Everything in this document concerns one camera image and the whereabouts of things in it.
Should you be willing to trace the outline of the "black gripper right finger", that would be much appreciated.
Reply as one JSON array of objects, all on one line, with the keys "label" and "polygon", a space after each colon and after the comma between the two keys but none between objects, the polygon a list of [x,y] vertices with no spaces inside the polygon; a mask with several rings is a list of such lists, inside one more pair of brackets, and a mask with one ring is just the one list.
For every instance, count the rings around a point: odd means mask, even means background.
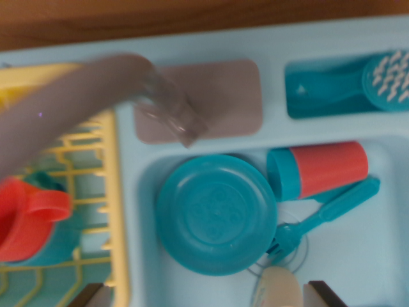
[{"label": "black gripper right finger", "polygon": [[304,284],[303,300],[305,307],[347,307],[324,281],[309,281]]}]

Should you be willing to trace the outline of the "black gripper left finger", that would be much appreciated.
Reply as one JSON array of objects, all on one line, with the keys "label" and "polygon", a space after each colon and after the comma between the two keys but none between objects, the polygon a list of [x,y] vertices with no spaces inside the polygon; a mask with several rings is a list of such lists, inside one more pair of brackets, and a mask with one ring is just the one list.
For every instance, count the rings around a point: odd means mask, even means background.
[{"label": "black gripper left finger", "polygon": [[110,287],[103,283],[89,283],[67,307],[108,307],[110,305]]}]

